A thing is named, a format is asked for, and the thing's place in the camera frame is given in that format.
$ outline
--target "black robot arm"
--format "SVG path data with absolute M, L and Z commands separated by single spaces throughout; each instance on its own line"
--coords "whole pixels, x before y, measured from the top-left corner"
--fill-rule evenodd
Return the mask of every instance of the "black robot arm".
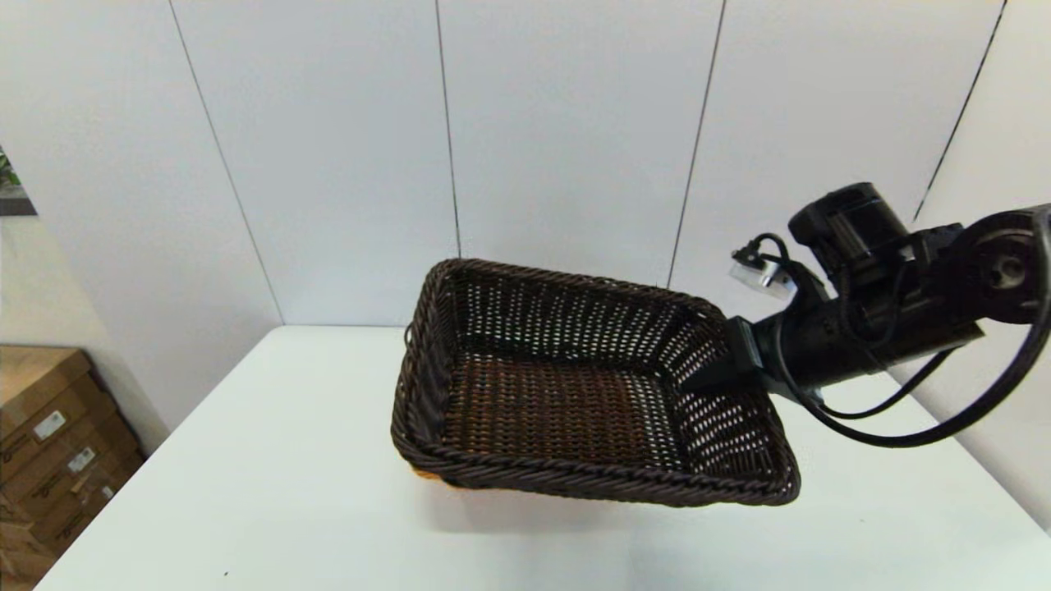
M 796 400 L 838 432 L 872 445 L 914 447 L 951 436 L 984 416 L 1035 363 L 1051 330 L 1048 289 L 1049 206 L 995 213 L 968 228 L 952 224 L 909 233 L 869 183 L 811 203 L 788 224 L 811 249 L 839 297 L 788 257 L 775 235 L 760 235 L 734 258 L 765 269 L 765 281 L 791 280 L 788 307 L 757 323 L 726 324 L 731 354 L 687 378 L 683 391 L 725 392 L 761 385 Z M 764 240 L 778 254 L 760 252 Z M 886 410 L 936 369 L 952 350 L 983 335 L 980 319 L 1031 324 L 1018 355 L 990 389 L 960 415 L 924 433 L 885 437 L 833 417 Z M 886 402 L 869 411 L 827 408 L 819 388 L 912 359 L 934 358 Z

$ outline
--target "beige wall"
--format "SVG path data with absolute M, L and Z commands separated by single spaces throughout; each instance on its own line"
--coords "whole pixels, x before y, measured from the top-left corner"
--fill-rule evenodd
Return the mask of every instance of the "beige wall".
M 39 218 L 0 221 L 0 343 L 87 351 L 146 452 L 168 435 Z
M 970 224 L 1051 202 L 1051 2 L 1011 0 L 956 137 L 914 227 Z M 1026 327 L 987 322 L 918 392 L 940 419 L 980 394 Z M 899 370 L 895 378 L 906 372 Z M 1051 533 L 1051 353 L 989 416 L 957 437 Z

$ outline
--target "basket bottom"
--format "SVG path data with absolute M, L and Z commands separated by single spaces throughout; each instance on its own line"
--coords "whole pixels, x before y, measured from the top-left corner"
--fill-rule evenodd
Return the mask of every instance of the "basket bottom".
M 442 443 L 479 454 L 681 472 L 672 395 L 638 370 L 468 351 L 454 361 Z

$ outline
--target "wicker basket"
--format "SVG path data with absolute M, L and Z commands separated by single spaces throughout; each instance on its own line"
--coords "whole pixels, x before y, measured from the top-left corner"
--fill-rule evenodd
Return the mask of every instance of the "wicker basket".
M 767 394 L 678 391 L 727 354 L 723 320 L 666 289 L 445 261 L 406 331 L 394 445 L 459 487 L 789 503 L 799 468 Z

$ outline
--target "stacked cardboard box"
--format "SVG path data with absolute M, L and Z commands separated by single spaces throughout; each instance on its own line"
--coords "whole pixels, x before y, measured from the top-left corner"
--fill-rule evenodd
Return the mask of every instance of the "stacked cardboard box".
M 39 578 L 142 465 L 77 349 L 0 346 L 0 570 Z

